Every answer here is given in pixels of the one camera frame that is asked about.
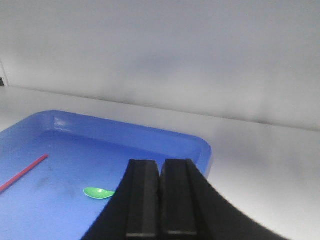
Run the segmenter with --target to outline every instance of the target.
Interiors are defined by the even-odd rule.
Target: red straw
[[[19,180],[23,175],[25,175],[27,172],[29,172],[31,169],[33,169],[35,166],[37,166],[39,163],[41,163],[43,160],[45,160],[49,155],[45,154],[42,157],[40,157],[38,160],[36,160],[34,163],[30,164],[28,167],[26,167],[24,170],[19,172],[17,175],[15,175],[13,178],[11,178],[9,181],[7,181],[5,184],[0,186],[0,193],[6,190],[8,187],[10,187],[12,184],[14,184],[17,180]]]

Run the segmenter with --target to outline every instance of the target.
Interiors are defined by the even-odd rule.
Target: white wall
[[[0,57],[10,86],[319,131],[319,13],[318,0],[2,0]]]

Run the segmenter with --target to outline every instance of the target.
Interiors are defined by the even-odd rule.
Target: blue tray
[[[192,159],[204,174],[211,158],[201,138],[63,111],[36,113],[0,133],[0,185],[44,154],[49,157],[0,193],[1,239],[76,240],[115,190],[129,159]]]

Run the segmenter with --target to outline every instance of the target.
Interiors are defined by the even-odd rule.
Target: white tabletop
[[[207,178],[222,196],[288,239],[319,239],[320,132],[0,87],[0,131],[45,110],[203,138],[213,152]]]

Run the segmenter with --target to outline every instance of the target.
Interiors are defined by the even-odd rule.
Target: spoon bowl
[[[107,199],[115,194],[114,191],[108,191],[96,187],[86,187],[85,189],[83,189],[83,192],[85,195],[93,199]]]

